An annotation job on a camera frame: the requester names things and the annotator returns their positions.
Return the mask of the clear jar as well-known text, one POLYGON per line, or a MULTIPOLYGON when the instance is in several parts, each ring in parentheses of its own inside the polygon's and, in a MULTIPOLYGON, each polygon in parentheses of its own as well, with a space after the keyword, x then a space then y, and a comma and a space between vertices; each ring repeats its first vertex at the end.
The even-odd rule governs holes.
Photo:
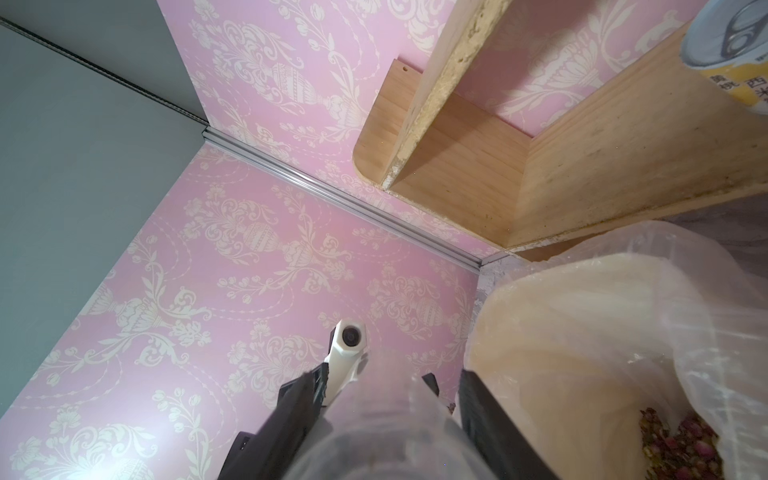
POLYGON ((459 424, 408 360, 365 353, 286 473, 288 479, 491 479, 459 424))

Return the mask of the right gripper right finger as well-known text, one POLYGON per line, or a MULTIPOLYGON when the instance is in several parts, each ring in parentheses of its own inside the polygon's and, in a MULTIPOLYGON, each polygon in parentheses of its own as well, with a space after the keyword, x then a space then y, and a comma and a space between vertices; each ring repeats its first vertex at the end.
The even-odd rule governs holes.
POLYGON ((462 429, 498 479, 558 478, 475 372, 461 372, 458 394, 462 429))

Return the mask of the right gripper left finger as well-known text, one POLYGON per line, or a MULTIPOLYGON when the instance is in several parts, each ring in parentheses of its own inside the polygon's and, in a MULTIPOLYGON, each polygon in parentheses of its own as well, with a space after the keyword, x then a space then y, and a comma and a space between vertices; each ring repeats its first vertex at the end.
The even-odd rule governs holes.
POLYGON ((283 384, 275 409, 256 433, 239 432, 219 477, 280 479, 320 417, 329 367, 322 363, 283 384))

